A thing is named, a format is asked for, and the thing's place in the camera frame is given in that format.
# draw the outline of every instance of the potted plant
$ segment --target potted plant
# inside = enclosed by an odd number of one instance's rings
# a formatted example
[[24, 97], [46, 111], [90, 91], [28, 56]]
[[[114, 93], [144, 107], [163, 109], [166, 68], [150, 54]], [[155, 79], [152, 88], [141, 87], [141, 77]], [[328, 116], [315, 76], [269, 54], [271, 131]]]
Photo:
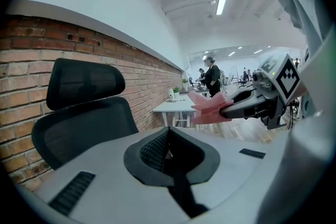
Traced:
[[186, 79], [182, 79], [183, 89], [188, 91], [188, 81]]
[[173, 89], [173, 92], [174, 92], [174, 97], [175, 97], [175, 99], [179, 99], [179, 96], [180, 96], [180, 89], [179, 89], [179, 87], [175, 87], [174, 89]]

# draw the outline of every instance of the office chair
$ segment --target office chair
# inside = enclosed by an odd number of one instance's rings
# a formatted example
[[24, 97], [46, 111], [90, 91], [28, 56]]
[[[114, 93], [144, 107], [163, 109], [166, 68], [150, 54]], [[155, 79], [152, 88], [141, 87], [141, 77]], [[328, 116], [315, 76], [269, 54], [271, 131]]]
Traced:
[[124, 77], [115, 67], [55, 61], [47, 93], [47, 106], [55, 112], [39, 119], [31, 134], [52, 169], [99, 143], [138, 132], [128, 102], [112, 97], [124, 89]]
[[247, 83], [247, 77], [248, 77], [248, 74], [246, 72], [244, 72], [244, 77], [243, 77], [243, 80], [240, 80], [238, 81], [238, 84], [241, 84], [239, 87], [244, 87], [246, 86], [246, 83]]

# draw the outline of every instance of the woman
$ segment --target woman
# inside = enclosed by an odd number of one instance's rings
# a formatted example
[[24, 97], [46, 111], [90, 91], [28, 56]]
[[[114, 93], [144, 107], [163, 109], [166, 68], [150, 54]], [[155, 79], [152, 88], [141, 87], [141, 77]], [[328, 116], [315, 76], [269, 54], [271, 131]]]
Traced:
[[205, 85], [209, 89], [211, 97], [213, 97], [221, 90], [221, 85], [219, 81], [221, 72], [218, 66], [214, 64], [214, 58], [208, 57], [204, 60], [204, 62], [209, 67], [208, 71], [205, 73]]
[[201, 84], [205, 85], [205, 72], [202, 68], [199, 69], [199, 72], [201, 73], [201, 76], [198, 80]]

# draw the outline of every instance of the pink cloth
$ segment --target pink cloth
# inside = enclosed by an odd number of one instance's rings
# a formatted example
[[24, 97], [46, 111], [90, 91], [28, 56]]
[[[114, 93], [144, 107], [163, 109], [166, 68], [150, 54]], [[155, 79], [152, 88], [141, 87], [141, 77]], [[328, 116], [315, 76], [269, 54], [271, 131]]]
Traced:
[[221, 92], [216, 93], [211, 99], [196, 92], [190, 92], [188, 96], [195, 104], [191, 106], [196, 109], [196, 117], [192, 118], [194, 124], [211, 124], [232, 120], [222, 117], [219, 113], [220, 109], [233, 104], [233, 100], [225, 101]]

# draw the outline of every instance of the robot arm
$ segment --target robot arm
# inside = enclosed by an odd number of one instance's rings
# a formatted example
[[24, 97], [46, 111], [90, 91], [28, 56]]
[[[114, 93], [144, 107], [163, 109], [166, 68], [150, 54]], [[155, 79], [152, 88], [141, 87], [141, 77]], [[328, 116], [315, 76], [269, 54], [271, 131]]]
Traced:
[[253, 72], [252, 85], [236, 91], [234, 104], [220, 110], [227, 119], [260, 118], [267, 129], [281, 127], [280, 118], [301, 84], [288, 54], [272, 55]]

